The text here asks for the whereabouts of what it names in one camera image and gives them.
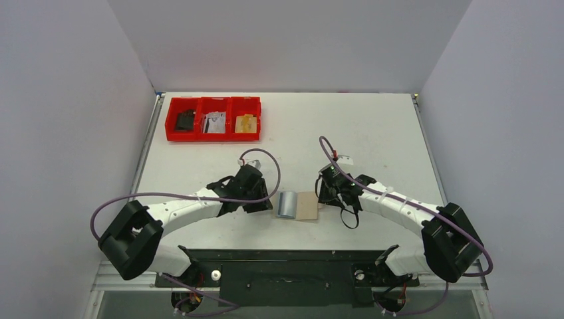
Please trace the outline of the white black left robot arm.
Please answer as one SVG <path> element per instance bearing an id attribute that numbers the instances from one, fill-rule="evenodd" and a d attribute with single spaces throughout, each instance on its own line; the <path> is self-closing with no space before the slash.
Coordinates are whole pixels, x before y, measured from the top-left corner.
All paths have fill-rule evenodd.
<path id="1" fill-rule="evenodd" d="M 257 160 L 244 163 L 234 176 L 208 184 L 192 199 L 143 205 L 133 200 L 123 206 L 97 240 L 99 249 L 124 280 L 146 271 L 179 277 L 192 264 L 185 248 L 164 244 L 170 233 L 242 208 L 246 213 L 272 209 L 266 182 Z"/>

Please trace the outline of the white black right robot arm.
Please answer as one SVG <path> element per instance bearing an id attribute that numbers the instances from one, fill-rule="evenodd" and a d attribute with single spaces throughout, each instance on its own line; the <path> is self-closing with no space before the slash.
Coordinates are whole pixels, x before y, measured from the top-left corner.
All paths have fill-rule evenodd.
<path id="1" fill-rule="evenodd" d="M 367 175 L 352 178 L 333 165 L 319 172 L 319 203 L 374 213 L 414 233 L 421 243 L 391 246 L 376 260 L 395 276 L 432 273 L 455 283 L 481 255 L 483 243 L 463 209 L 415 201 Z"/>

